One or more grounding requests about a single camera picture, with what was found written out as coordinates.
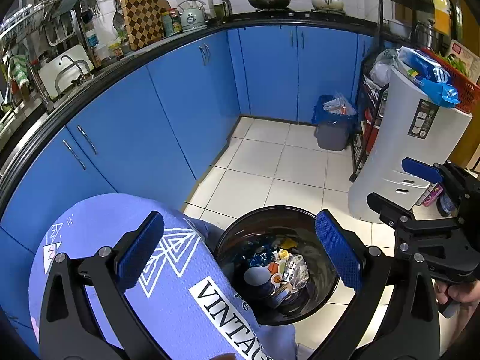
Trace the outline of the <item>person's right hand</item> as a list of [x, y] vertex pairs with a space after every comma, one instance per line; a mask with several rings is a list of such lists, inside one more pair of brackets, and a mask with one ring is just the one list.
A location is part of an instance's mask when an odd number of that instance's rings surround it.
[[479, 305], [478, 280], [459, 284], [447, 284], [437, 280], [434, 282], [434, 291], [439, 312], [447, 319], [457, 312], [462, 318], [469, 319]]

